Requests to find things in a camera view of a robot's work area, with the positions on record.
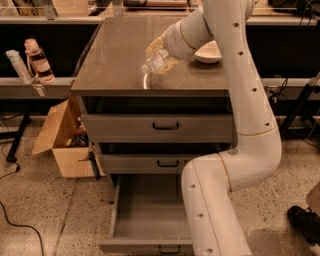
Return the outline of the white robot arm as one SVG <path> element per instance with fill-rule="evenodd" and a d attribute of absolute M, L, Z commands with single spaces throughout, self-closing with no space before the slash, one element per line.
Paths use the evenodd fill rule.
<path fill-rule="evenodd" d="M 203 0 L 169 26 L 146 51 L 146 74 L 161 73 L 173 59 L 191 57 L 214 40 L 222 55 L 237 146 L 195 158 L 181 176 L 182 196 L 195 256 L 251 256 L 229 193 L 256 185 L 279 166 L 279 128 L 252 59 L 246 21 L 254 0 Z"/>

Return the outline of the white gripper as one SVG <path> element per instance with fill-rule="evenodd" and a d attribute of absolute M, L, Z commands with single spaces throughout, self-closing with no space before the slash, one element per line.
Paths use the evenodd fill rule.
<path fill-rule="evenodd" d="M 181 60 L 191 58 L 196 47 L 182 21 L 170 25 L 165 34 L 156 38 L 146 49 L 145 53 L 151 55 L 160 50 L 166 49 L 172 57 L 168 57 L 157 69 L 158 74 L 164 74 L 181 63 Z"/>

